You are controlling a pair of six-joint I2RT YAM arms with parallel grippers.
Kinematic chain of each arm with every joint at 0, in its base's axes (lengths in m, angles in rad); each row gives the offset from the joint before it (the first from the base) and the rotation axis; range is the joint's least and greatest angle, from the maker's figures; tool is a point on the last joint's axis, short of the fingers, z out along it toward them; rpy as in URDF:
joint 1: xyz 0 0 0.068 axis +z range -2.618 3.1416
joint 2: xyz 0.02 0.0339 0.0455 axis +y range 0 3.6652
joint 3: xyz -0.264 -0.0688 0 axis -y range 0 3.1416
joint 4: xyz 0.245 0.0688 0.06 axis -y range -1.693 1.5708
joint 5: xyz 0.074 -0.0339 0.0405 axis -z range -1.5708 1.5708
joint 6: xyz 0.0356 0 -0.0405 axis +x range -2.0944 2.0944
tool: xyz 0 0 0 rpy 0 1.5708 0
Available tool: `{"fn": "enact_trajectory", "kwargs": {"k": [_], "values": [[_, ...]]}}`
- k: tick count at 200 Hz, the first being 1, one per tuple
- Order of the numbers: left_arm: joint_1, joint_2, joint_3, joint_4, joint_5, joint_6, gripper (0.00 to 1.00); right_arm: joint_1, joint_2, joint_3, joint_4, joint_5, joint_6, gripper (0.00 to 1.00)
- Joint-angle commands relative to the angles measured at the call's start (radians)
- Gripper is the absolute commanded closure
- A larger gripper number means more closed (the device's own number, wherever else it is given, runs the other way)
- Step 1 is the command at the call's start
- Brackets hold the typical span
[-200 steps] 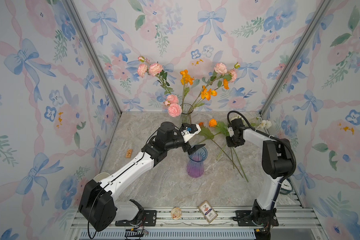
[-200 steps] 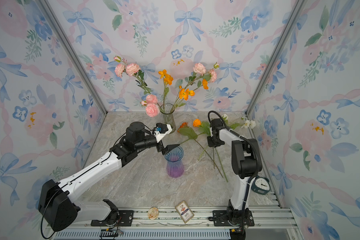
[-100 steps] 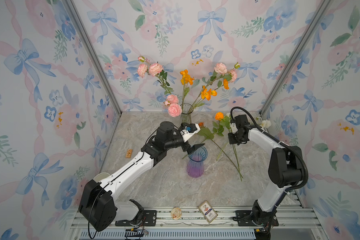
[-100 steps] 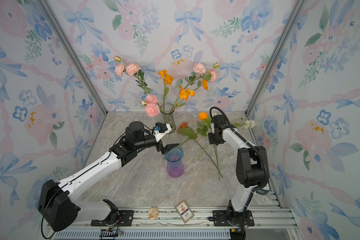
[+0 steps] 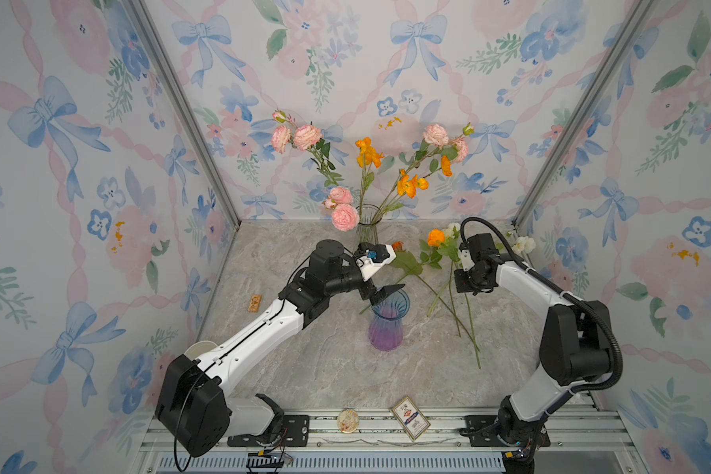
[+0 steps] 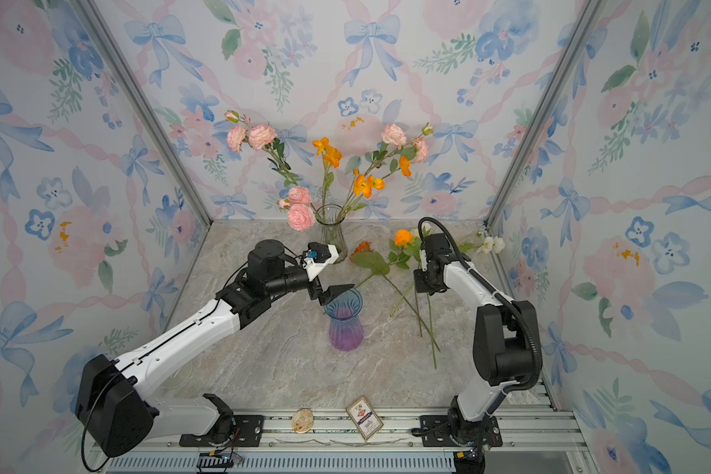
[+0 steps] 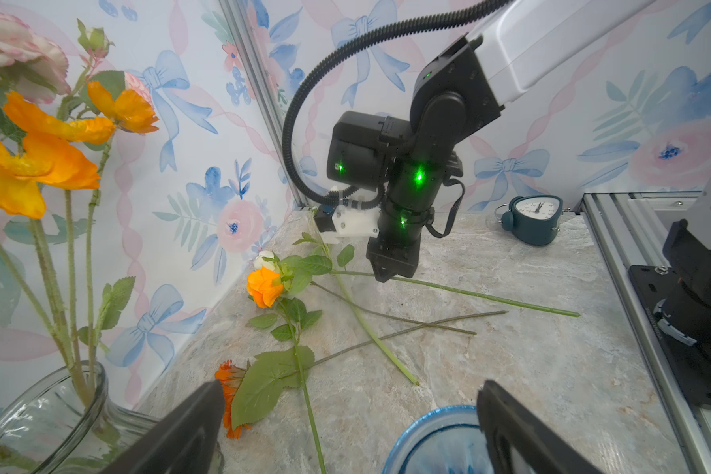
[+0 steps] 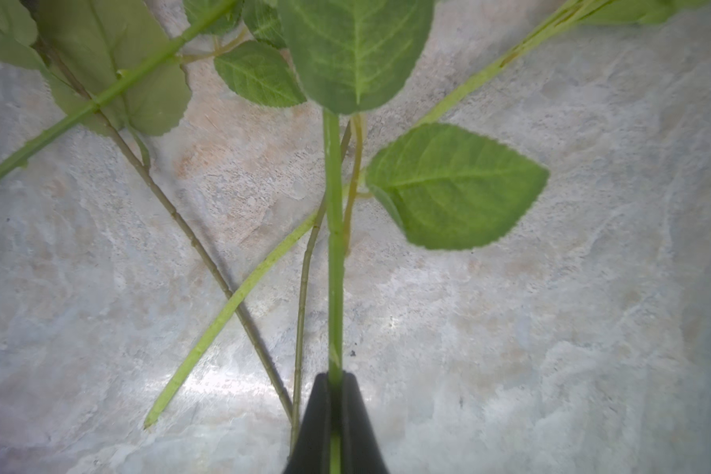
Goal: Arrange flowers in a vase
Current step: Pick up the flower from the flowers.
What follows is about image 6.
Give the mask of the clear grey glass vase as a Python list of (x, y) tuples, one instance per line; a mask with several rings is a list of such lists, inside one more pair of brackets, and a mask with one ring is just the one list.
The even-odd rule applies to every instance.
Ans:
[(341, 205), (321, 205), (316, 209), (315, 217), (321, 226), (322, 242), (333, 245), (338, 252), (335, 260), (339, 264), (348, 256), (348, 246), (343, 233), (343, 222), (345, 221), (345, 211)]

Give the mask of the pink carnation stem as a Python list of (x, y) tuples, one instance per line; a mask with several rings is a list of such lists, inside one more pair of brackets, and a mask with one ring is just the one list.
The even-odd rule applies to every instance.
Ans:
[(280, 199), (276, 204), (286, 212), (288, 224), (295, 231), (303, 232), (312, 227), (315, 215), (308, 189), (293, 187), (288, 191), (288, 196)]

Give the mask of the blue purple glass vase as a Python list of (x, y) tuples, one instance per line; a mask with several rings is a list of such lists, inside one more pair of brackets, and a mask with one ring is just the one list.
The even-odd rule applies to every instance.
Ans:
[(350, 352), (363, 343), (365, 332), (359, 319), (361, 310), (363, 297), (358, 290), (348, 290), (324, 306), (330, 320), (329, 341), (335, 349)]

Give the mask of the white flower stem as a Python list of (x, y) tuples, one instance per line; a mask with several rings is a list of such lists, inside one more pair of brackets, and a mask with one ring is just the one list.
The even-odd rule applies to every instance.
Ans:
[(506, 248), (503, 238), (498, 236), (479, 236), (474, 242), (466, 242), (459, 246), (462, 253), (475, 254), (500, 254)]

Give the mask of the yellow poppy flower stem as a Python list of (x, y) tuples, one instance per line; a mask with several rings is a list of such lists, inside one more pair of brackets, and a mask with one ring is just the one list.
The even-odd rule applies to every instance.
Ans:
[(342, 152), (330, 143), (329, 138), (322, 137), (312, 142), (316, 148), (316, 155), (320, 156), (323, 164), (323, 179), (320, 191), (321, 205), (316, 211), (316, 215), (324, 221), (326, 219), (326, 205), (328, 205), (328, 195), (335, 180), (335, 170), (340, 167), (343, 158)]

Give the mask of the pink rose stem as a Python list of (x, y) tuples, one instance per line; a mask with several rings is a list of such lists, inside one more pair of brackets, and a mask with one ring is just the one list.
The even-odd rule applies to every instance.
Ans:
[(286, 145), (280, 140), (277, 131), (269, 124), (253, 126), (245, 116), (230, 110), (224, 114), (225, 122), (230, 124), (226, 144), (230, 151), (240, 154), (244, 145), (254, 151), (264, 152), (271, 162), (272, 170), (284, 178), (285, 186), (298, 186), (299, 177), (292, 172), (286, 161)]
[(380, 159), (389, 155), (406, 155), (408, 158), (413, 160), (413, 164), (421, 164), (429, 158), (429, 146), (427, 144), (427, 137), (434, 133), (434, 128), (431, 124), (425, 124), (421, 131), (415, 135), (410, 136), (405, 132), (404, 128), (398, 126), (398, 124), (389, 124), (385, 126), (381, 132), (381, 141), (375, 150), (371, 151), (369, 156), (371, 159), (365, 168), (367, 168), (373, 160)]

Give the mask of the orange rose stem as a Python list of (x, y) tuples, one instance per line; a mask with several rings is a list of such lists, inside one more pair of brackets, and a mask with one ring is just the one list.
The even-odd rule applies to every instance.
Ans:
[[(403, 271), (420, 270), (422, 238), (428, 235), (428, 230), (398, 230), (390, 242), (389, 264)], [(420, 296), (418, 286), (414, 282), (406, 290), (400, 290), (399, 294), (400, 299), (409, 306), (417, 318), (419, 335), (429, 338), (433, 367), (437, 369), (440, 346), (436, 341), (433, 309), (428, 296)]]

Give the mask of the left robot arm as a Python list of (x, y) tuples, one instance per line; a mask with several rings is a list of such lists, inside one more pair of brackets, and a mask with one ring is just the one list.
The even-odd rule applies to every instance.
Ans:
[(109, 458), (164, 436), (228, 446), (241, 430), (219, 396), (165, 399), (157, 397), (158, 389), (212, 345), (246, 329), (282, 297), (306, 292), (325, 306), (350, 290), (350, 284), (321, 286), (320, 274), (339, 258), (332, 244), (310, 242), (301, 254), (290, 255), (282, 242), (262, 240), (191, 317), (114, 359), (97, 355), (87, 361), (75, 407), (82, 440), (94, 440)]

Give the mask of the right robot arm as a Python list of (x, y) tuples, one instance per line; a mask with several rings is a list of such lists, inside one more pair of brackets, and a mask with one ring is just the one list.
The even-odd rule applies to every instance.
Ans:
[(417, 292), (454, 292), (474, 318), (475, 374), (448, 409), (450, 435), (461, 440), (487, 428), (511, 393), (539, 383), (542, 347), (534, 333), (536, 310), (498, 290), (444, 233), (423, 237), (419, 255)]

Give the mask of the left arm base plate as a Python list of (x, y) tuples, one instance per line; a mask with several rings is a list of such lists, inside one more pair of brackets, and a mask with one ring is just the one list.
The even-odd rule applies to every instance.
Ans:
[(207, 434), (183, 434), (181, 448), (258, 448), (264, 432), (263, 415), (221, 416)]

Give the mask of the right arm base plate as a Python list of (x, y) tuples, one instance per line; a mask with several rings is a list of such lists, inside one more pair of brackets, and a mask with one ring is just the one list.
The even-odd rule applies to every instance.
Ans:
[(421, 439), (425, 448), (500, 448), (503, 443), (501, 429), (496, 417), (485, 423), (466, 420), (450, 420), (448, 415), (423, 415), (420, 426), (412, 435)]

